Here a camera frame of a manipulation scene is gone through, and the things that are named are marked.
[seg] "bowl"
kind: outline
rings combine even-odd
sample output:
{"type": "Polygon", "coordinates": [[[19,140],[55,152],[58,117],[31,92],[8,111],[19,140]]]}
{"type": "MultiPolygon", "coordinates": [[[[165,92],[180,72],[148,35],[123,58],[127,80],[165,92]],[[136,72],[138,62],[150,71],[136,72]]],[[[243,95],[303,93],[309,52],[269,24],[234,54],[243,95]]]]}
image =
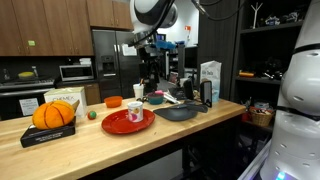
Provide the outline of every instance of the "bowl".
{"type": "Polygon", "coordinates": [[[122,104],[122,96],[110,96],[104,99],[108,108],[119,107],[122,104]]]}
{"type": "Polygon", "coordinates": [[[162,104],[163,102],[162,94],[149,93],[147,94],[147,97],[148,97],[148,102],[152,105],[162,104]]]}

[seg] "basket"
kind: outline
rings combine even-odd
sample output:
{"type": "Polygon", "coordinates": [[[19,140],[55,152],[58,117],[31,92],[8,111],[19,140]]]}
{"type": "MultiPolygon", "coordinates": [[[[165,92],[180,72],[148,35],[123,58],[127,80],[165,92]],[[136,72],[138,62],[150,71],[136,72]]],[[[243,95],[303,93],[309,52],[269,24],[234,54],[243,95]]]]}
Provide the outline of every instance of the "basket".
{"type": "Polygon", "coordinates": [[[252,122],[258,126],[268,126],[272,117],[274,116],[274,112],[270,112],[270,114],[257,113],[254,109],[250,109],[252,122]]]}

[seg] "orange pumpkin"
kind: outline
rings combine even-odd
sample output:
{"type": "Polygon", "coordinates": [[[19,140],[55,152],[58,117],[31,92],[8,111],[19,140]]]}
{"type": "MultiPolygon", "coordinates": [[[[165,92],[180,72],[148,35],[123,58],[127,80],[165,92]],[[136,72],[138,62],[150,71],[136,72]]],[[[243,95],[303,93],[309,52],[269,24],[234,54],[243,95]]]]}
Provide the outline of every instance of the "orange pumpkin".
{"type": "Polygon", "coordinates": [[[62,100],[44,103],[33,113],[32,122],[38,129],[52,129],[70,123],[74,118],[73,107],[62,100]]]}

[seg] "bottle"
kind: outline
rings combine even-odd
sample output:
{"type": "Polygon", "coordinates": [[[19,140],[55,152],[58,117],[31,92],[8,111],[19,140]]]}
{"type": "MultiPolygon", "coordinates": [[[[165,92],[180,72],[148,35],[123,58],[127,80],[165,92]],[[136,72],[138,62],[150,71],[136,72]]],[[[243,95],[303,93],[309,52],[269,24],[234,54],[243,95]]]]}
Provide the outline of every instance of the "bottle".
{"type": "Polygon", "coordinates": [[[33,73],[35,77],[38,77],[38,71],[37,71],[37,67],[36,66],[31,66],[33,69],[33,73]]]}
{"type": "Polygon", "coordinates": [[[4,73],[4,79],[9,80],[10,79],[9,71],[7,69],[3,69],[3,73],[4,73]]]}

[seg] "red plate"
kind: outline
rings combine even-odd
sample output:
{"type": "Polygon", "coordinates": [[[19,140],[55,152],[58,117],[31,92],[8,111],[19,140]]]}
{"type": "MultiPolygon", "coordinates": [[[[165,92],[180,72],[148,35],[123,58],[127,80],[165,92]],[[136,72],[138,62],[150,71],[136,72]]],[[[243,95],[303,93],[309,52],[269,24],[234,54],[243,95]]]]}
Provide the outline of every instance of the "red plate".
{"type": "Polygon", "coordinates": [[[153,122],[154,118],[155,115],[153,112],[143,109],[143,120],[133,123],[128,119],[128,110],[124,109],[104,118],[101,127],[108,133],[127,134],[147,128],[153,122]]]}

